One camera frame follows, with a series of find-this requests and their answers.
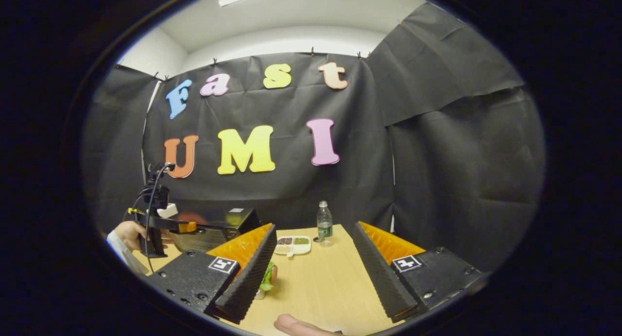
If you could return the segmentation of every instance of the black fabric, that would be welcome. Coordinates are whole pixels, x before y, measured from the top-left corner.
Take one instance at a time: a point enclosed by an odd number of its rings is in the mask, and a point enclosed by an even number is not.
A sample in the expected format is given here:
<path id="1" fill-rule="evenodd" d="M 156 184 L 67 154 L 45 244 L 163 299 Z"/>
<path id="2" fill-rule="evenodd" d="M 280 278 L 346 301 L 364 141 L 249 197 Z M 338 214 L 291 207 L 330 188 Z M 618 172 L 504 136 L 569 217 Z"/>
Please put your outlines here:
<path id="1" fill-rule="evenodd" d="M 524 84 L 489 41 L 429 3 L 396 26 L 367 61 L 384 125 L 439 110 L 462 97 Z"/>
<path id="2" fill-rule="evenodd" d="M 495 269 L 524 236 L 544 181 L 542 125 L 524 82 L 431 4 L 387 35 L 369 67 L 395 157 L 396 234 Z"/>
<path id="3" fill-rule="evenodd" d="M 345 89 L 329 88 L 322 64 L 345 68 Z M 264 70 L 271 64 L 291 66 L 286 88 L 265 88 Z M 229 91 L 204 97 L 200 88 L 218 73 L 231 76 Z M 191 79 L 186 108 L 170 119 L 165 98 L 178 84 Z M 371 70 L 357 57 L 335 54 L 285 53 L 234 59 L 178 75 L 162 84 L 147 114 L 143 139 L 145 164 L 163 162 L 164 141 L 199 136 L 195 167 L 187 178 L 165 177 L 171 202 L 188 207 L 193 201 L 219 208 L 255 207 L 263 223 L 278 229 L 314 227 L 320 200 L 328 201 L 334 223 L 346 230 L 358 220 L 389 230 L 393 201 L 391 148 L 376 104 Z M 340 155 L 334 165 L 314 166 L 311 119 L 332 119 L 333 148 Z M 222 141 L 218 133 L 236 129 L 246 141 L 253 128 L 270 125 L 271 172 L 220 175 Z M 177 148 L 184 165 L 185 145 Z"/>
<path id="4" fill-rule="evenodd" d="M 156 83 L 120 67 L 93 94 L 82 132 L 81 171 L 91 218 L 106 232 L 121 222 L 144 184 L 140 144 Z"/>

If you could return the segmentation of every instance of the letter m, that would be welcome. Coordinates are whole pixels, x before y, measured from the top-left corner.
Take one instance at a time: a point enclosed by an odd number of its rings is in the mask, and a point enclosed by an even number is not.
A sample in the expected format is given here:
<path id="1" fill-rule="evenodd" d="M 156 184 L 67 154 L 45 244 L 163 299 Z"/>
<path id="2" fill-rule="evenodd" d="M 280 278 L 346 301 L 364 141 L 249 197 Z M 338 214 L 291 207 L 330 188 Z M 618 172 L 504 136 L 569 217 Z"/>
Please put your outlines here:
<path id="1" fill-rule="evenodd" d="M 235 129 L 226 129 L 218 133 L 223 141 L 222 161 L 218 167 L 219 174 L 235 173 L 235 166 L 231 164 L 231 157 L 235 160 L 240 172 L 246 171 L 251 155 L 253 163 L 251 172 L 269 172 L 274 170 L 274 163 L 270 159 L 270 135 L 273 128 L 269 125 L 260 125 L 253 128 L 246 143 L 242 141 Z"/>

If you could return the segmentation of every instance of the brown food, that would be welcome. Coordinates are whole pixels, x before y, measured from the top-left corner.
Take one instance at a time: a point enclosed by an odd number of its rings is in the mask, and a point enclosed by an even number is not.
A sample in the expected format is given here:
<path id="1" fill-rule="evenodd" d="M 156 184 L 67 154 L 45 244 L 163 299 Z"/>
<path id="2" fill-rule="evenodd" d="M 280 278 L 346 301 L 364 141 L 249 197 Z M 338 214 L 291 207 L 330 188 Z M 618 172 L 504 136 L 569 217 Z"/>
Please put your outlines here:
<path id="1" fill-rule="evenodd" d="M 278 268 L 276 265 L 273 265 L 273 274 L 270 276 L 270 283 L 274 283 L 276 281 L 276 276 L 278 274 Z"/>
<path id="2" fill-rule="evenodd" d="M 278 245 L 289 245 L 291 243 L 292 243 L 291 238 L 280 238 L 278 239 L 278 242 L 277 242 Z"/>

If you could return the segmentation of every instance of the foam letter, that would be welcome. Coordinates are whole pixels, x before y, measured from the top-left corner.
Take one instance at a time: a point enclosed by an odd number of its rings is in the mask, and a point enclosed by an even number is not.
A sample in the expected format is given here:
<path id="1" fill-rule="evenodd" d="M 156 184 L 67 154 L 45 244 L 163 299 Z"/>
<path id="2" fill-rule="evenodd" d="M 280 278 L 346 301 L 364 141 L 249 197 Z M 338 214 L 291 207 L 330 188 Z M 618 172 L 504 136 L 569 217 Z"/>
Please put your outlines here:
<path id="1" fill-rule="evenodd" d="M 287 87 L 292 82 L 292 77 L 289 75 L 292 68 L 288 64 L 274 64 L 266 68 L 264 74 L 264 86 L 266 88 L 283 88 Z"/>
<path id="2" fill-rule="evenodd" d="M 269 125 L 260 125 L 253 129 L 246 143 L 242 141 L 235 129 L 226 129 L 218 133 L 218 138 L 223 141 L 222 159 L 218 174 L 233 174 L 235 166 L 231 164 L 231 157 L 235 160 L 240 172 L 246 171 L 251 155 L 253 163 L 249 169 L 252 172 L 269 172 L 274 170 L 275 165 L 270 159 L 270 135 L 273 128 Z"/>
<path id="3" fill-rule="evenodd" d="M 315 147 L 315 156 L 311 159 L 311 163 L 316 166 L 339 162 L 339 155 L 333 151 L 333 141 L 330 137 L 330 127 L 333 124 L 335 124 L 333 120 L 329 119 L 311 120 L 307 123 L 307 127 L 311 128 L 313 133 L 313 147 Z"/>
<path id="4" fill-rule="evenodd" d="M 186 104 L 182 103 L 182 101 L 188 99 L 188 89 L 186 88 L 190 87 L 191 84 L 192 81 L 187 79 L 166 95 L 166 99 L 168 99 L 169 104 L 171 104 L 171 119 L 174 119 L 186 108 Z"/>
<path id="5" fill-rule="evenodd" d="M 175 163 L 175 170 L 169 172 L 169 175 L 173 178 L 185 178 L 188 177 L 194 169 L 194 147 L 198 141 L 198 135 L 188 135 L 184 138 L 184 144 L 186 145 L 186 162 L 184 167 L 177 166 L 177 146 L 179 145 L 179 139 L 168 139 L 164 142 L 164 148 L 166 150 L 165 161 Z"/>
<path id="6" fill-rule="evenodd" d="M 227 87 L 229 79 L 231 79 L 231 76 L 228 74 L 215 74 L 210 76 L 206 80 L 207 84 L 201 88 L 201 95 L 223 95 L 229 90 L 229 87 Z"/>
<path id="7" fill-rule="evenodd" d="M 341 81 L 339 74 L 346 72 L 344 68 L 337 67 L 336 63 L 327 63 L 318 68 L 324 72 L 324 82 L 328 87 L 334 89 L 343 89 L 348 86 L 348 81 Z"/>

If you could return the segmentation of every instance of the bottle label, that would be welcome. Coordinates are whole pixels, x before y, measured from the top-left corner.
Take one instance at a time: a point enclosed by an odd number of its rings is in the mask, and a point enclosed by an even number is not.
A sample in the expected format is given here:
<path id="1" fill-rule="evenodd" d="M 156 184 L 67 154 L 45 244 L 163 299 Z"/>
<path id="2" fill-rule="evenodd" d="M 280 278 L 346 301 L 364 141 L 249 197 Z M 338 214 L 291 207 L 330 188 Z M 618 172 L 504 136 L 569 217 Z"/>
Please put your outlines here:
<path id="1" fill-rule="evenodd" d="M 328 228 L 317 228 L 317 231 L 320 238 L 328 238 L 329 236 L 333 236 L 333 226 Z"/>

